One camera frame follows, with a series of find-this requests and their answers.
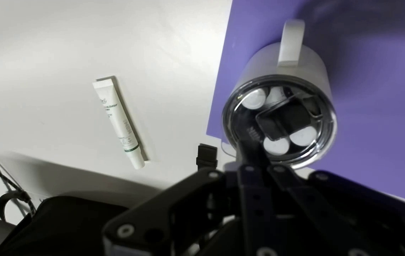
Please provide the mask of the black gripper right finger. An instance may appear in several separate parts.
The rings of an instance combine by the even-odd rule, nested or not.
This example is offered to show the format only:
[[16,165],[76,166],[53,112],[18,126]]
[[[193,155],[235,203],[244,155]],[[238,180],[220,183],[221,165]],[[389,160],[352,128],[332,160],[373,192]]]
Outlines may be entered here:
[[284,202],[313,230],[328,256],[405,256],[405,202],[326,170],[306,179],[268,167]]

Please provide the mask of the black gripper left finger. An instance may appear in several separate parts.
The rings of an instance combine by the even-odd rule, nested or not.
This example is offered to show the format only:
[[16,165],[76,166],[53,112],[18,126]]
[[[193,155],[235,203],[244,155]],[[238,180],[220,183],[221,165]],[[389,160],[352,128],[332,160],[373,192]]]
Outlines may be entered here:
[[237,220],[227,216],[225,176],[201,167],[102,230],[105,256],[230,256],[240,251]]

